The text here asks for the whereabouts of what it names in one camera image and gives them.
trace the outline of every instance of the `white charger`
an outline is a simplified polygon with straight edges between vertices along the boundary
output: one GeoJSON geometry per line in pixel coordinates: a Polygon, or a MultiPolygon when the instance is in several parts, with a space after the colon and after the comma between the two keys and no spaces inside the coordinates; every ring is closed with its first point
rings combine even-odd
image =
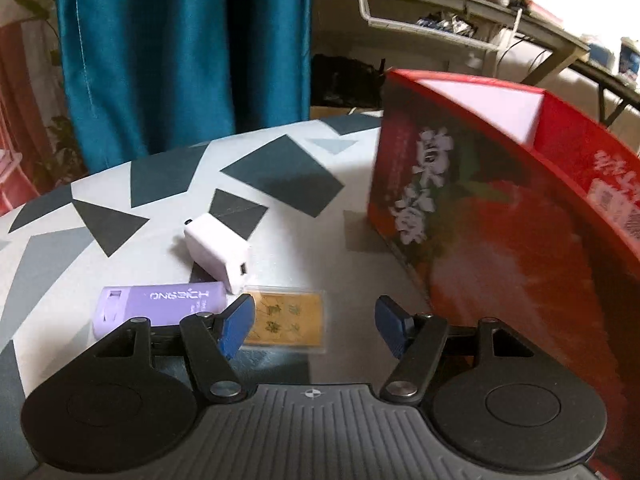
{"type": "Polygon", "coordinates": [[[248,277],[249,242],[209,213],[186,222],[184,239],[194,262],[223,282],[230,294],[242,291],[248,277]]]}

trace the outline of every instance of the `table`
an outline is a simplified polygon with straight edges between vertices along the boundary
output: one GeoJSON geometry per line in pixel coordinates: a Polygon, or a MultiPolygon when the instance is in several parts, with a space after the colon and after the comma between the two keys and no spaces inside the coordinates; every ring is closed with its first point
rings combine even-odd
{"type": "Polygon", "coordinates": [[[424,300],[365,224],[380,118],[270,128],[123,164],[0,217],[0,476],[33,465],[25,394],[93,343],[101,288],[194,282],[184,221],[212,211],[248,237],[252,285],[323,290],[326,351],[242,350],[246,381],[371,382],[393,369],[373,306],[424,300]]]}
{"type": "Polygon", "coordinates": [[[577,59],[570,68],[578,74],[591,79],[598,85],[598,120],[607,128],[613,124],[627,106],[631,106],[640,111],[640,94],[633,88],[625,85],[611,72],[595,63],[590,63],[577,59]],[[607,116],[605,111],[604,91],[609,90],[620,97],[620,102],[616,109],[607,116]]]}
{"type": "MultiPolygon", "coordinates": [[[[513,28],[517,12],[487,0],[413,0],[426,4],[436,5],[450,9],[461,16],[473,17],[487,22],[489,25],[513,28]]],[[[532,42],[551,51],[551,56],[545,59],[533,72],[523,79],[527,85],[539,85],[546,78],[557,75],[571,65],[579,57],[589,51],[589,47],[581,40],[572,36],[562,28],[552,23],[537,20],[530,16],[522,15],[518,32],[531,38],[532,42]]],[[[501,55],[489,52],[492,60],[485,59],[485,71],[492,70],[495,66],[495,58],[501,55]]]]}

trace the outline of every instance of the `purple usb flash drive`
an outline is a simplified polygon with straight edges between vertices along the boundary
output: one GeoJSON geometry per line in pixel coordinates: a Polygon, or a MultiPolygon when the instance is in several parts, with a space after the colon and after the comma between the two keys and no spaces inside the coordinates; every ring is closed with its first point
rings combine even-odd
{"type": "Polygon", "coordinates": [[[94,334],[100,339],[132,317],[148,317],[152,326],[174,325],[197,312],[225,309],[222,282],[106,286],[95,309],[94,334]]]}

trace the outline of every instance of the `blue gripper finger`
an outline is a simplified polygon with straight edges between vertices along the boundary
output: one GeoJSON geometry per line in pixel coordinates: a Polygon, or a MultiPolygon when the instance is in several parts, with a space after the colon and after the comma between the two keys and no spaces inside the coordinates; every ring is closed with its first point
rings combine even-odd
{"type": "Polygon", "coordinates": [[[231,359],[236,355],[254,325],[254,298],[249,294],[242,294],[218,317],[224,319],[218,349],[226,359],[231,359]]]}
{"type": "Polygon", "coordinates": [[[376,328],[396,359],[402,357],[414,333],[414,318],[388,296],[380,296],[375,309],[376,328]]]}

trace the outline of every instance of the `teal curtain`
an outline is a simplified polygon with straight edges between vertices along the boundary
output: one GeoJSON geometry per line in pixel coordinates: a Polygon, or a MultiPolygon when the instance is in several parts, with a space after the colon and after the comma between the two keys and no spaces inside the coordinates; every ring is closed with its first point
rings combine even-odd
{"type": "Polygon", "coordinates": [[[310,0],[57,0],[88,169],[308,118],[310,0]]]}

